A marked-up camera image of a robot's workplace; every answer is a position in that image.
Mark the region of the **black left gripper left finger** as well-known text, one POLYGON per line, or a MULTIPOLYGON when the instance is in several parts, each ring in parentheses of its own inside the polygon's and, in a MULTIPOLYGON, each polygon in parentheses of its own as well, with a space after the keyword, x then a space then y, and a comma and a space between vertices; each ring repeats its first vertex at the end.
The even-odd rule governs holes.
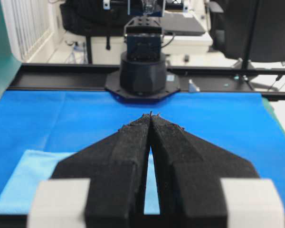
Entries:
POLYGON ((30 228, 128 228, 142 214, 151 116, 61 160, 42 181, 28 215, 30 228))

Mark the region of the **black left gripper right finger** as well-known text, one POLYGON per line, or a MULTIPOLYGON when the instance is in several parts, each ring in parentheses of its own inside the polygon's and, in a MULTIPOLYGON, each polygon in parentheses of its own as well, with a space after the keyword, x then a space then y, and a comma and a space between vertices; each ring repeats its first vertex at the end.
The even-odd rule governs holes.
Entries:
POLYGON ((284 228, 285 212, 253 164, 157 115, 151 147, 160 212, 185 228, 284 228))

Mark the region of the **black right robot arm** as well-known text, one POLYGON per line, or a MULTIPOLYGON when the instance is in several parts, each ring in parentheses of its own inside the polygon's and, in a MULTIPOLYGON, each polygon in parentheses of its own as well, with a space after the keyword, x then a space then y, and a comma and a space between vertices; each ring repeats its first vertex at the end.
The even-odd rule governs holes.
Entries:
MULTIPOLYGON (((128 93, 159 93, 167 81, 158 20, 165 2, 130 0, 124 27, 120 86, 128 93)), ((285 210, 274 183, 253 164, 151 115, 150 140, 160 214, 176 228, 284 228, 285 210)))

